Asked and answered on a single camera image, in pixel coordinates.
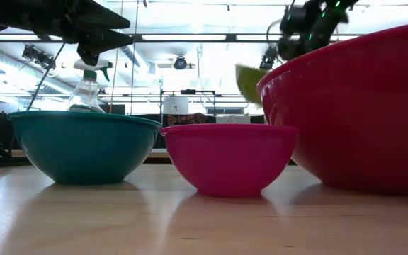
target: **metal frame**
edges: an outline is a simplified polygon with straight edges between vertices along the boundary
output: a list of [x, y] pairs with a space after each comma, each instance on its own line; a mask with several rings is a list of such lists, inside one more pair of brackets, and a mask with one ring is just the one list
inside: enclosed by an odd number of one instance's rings
[[[179, 92], [181, 95], [185, 95], [185, 96], [193, 96], [196, 95], [197, 93], [201, 93], [204, 97], [208, 98], [207, 95], [205, 95], [205, 93], [212, 93], [213, 94], [213, 115], [214, 117], [217, 117], [217, 93], [216, 91], [199, 91], [199, 90], [193, 90], [193, 92], [195, 92], [195, 94], [182, 94], [183, 91], [164, 91], [163, 89], [160, 90], [160, 120], [161, 120], [161, 125], [163, 125], [163, 105], [171, 98], [171, 96], [175, 95], [176, 92]], [[171, 95], [166, 98], [165, 101], [163, 101], [163, 95], [165, 93], [171, 93]]]
[[[33, 35], [32, 33], [23, 33], [23, 34], [2, 34], [2, 35], [12, 35], [12, 36], [26, 36], [26, 35]], [[265, 33], [208, 33], [208, 34], [189, 34], [189, 33], [147, 33], [147, 34], [128, 34], [129, 36], [133, 37], [134, 43], [275, 43], [275, 40], [267, 40], [267, 34]], [[153, 35], [160, 35], [160, 36], [193, 36], [193, 35], [223, 35], [225, 39], [221, 40], [146, 40], [143, 39], [142, 36], [153, 36]], [[250, 36], [265, 36], [265, 40], [238, 40], [237, 36], [239, 35], [250, 35]], [[362, 36], [363, 34], [340, 34], [339, 36]], [[269, 36], [282, 36], [281, 33], [270, 33]], [[52, 38], [51, 40], [0, 40], [0, 43], [64, 43], [63, 39], [61, 38]]]

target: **wire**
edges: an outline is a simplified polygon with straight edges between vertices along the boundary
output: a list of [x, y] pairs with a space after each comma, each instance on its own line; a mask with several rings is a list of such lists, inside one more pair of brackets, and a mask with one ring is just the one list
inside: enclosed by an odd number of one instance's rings
[[[294, 4], [295, 4], [295, 0], [293, 0], [292, 3], [290, 3], [289, 8], [292, 8], [292, 6], [294, 6]], [[280, 23], [282, 20], [283, 20], [283, 19], [281, 18], [281, 19], [279, 19], [279, 20], [277, 20], [277, 21], [272, 22], [272, 23], [268, 26], [268, 28], [267, 28], [267, 42], [270, 42], [270, 40], [268, 39], [268, 34], [270, 33], [270, 29], [272, 29], [272, 27], [273, 27], [274, 25]]]
[[33, 60], [29, 60], [28, 62], [26, 62], [26, 63], [19, 69], [19, 71], [23, 70], [23, 68], [25, 68], [29, 63], [31, 63], [31, 61], [33, 61]]
[[[53, 59], [53, 62], [56, 62], [56, 59], [57, 59], [57, 57], [59, 57], [62, 49], [64, 49], [64, 46], [65, 46], [65, 43], [62, 44], [61, 48], [59, 49], [59, 51], [56, 54], [56, 57]], [[31, 102], [29, 103], [29, 106], [26, 108], [27, 111], [29, 111], [31, 109], [31, 107], [33, 107], [35, 98], [39, 94], [40, 87], [42, 86], [45, 78], [47, 78], [47, 75], [48, 75], [48, 72], [50, 71], [50, 69], [51, 69], [51, 65], [48, 66], [48, 68], [46, 69], [45, 74], [43, 75], [42, 79], [40, 80], [39, 84], [37, 85], [37, 89], [34, 92], [33, 99], [31, 99]]]
[[[124, 1], [122, 1], [122, 5], [120, 6], [120, 16], [123, 17], [123, 14], [124, 14]], [[113, 112], [114, 86], [116, 84], [116, 73], [118, 72], [118, 62], [119, 62], [119, 48], [116, 49], [116, 63], [114, 64], [113, 88], [111, 89], [111, 101], [110, 101], [110, 113]]]
[[[61, 48], [59, 49], [59, 51], [58, 51], [57, 54], [56, 54], [56, 57], [53, 59], [53, 62], [56, 62], [56, 59], [57, 59], [57, 57], [59, 57], [59, 55], [60, 55], [62, 49], [64, 49], [64, 46], [65, 46], [65, 43], [62, 44]], [[34, 92], [33, 99], [31, 99], [31, 102], [29, 103], [29, 106], [26, 108], [27, 111], [29, 111], [29, 110], [31, 109], [31, 107], [33, 107], [35, 98], [36, 98], [37, 95], [39, 94], [40, 87], [42, 86], [42, 84], [43, 84], [45, 78], [47, 78], [47, 75], [48, 75], [48, 72], [50, 71], [50, 69], [51, 69], [51, 65], [48, 66], [46, 72], [43, 74], [42, 79], [40, 80], [39, 84], [37, 85], [37, 89], [36, 89], [35, 92]], [[9, 147], [8, 147], [8, 153], [9, 153], [10, 155], [12, 155], [12, 149], [13, 149], [13, 144], [14, 144], [14, 143], [15, 143], [15, 134], [12, 135], [11, 143], [10, 143], [10, 145], [9, 145]]]
[[274, 25], [280, 23], [282, 20], [283, 20], [282, 18], [279, 19], [279, 20], [276, 20], [276, 21], [272, 22], [272, 23], [268, 26], [268, 28], [267, 28], [267, 43], [270, 42], [270, 40], [268, 39], [268, 34], [270, 33], [270, 29], [272, 29], [272, 27], [273, 27]]
[[[138, 4], [136, 5], [136, 20], [135, 20], [135, 35], [138, 31], [138, 11], [140, 9], [140, 0], [138, 0]], [[135, 52], [136, 52], [136, 42], [133, 43], [133, 59], [132, 63], [132, 89], [130, 92], [130, 115], [133, 115], [133, 84], [135, 82]]]

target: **plastic bowl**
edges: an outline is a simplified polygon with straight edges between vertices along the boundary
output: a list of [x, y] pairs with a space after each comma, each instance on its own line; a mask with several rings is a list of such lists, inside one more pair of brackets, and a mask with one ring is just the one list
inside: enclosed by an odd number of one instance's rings
[[294, 59], [257, 91], [270, 124], [299, 130], [293, 160], [323, 184], [408, 195], [408, 25]]
[[12, 113], [30, 162], [57, 183], [121, 182], [149, 155], [161, 124], [124, 115], [69, 111]]
[[171, 160], [208, 196], [259, 196], [284, 170], [296, 130], [262, 124], [179, 125], [162, 129]]

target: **lime green object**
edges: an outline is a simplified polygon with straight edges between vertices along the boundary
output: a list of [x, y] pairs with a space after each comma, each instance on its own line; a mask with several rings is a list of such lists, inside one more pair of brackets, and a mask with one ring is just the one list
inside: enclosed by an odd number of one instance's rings
[[236, 81], [240, 94], [245, 97], [249, 103], [261, 105], [261, 97], [256, 92], [258, 81], [267, 74], [266, 70], [236, 65]]
[[117, 183], [147, 158], [161, 123], [116, 114], [36, 110], [8, 115], [30, 162], [61, 184]]

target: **red bowl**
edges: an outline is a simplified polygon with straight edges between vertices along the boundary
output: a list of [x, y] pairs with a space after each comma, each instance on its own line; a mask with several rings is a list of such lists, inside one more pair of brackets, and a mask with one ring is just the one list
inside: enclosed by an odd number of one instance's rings
[[257, 91], [270, 124], [299, 130], [293, 159], [323, 184], [408, 195], [408, 25], [294, 59]]
[[259, 196], [284, 170], [295, 128], [262, 124], [166, 127], [161, 134], [174, 166], [208, 196]]

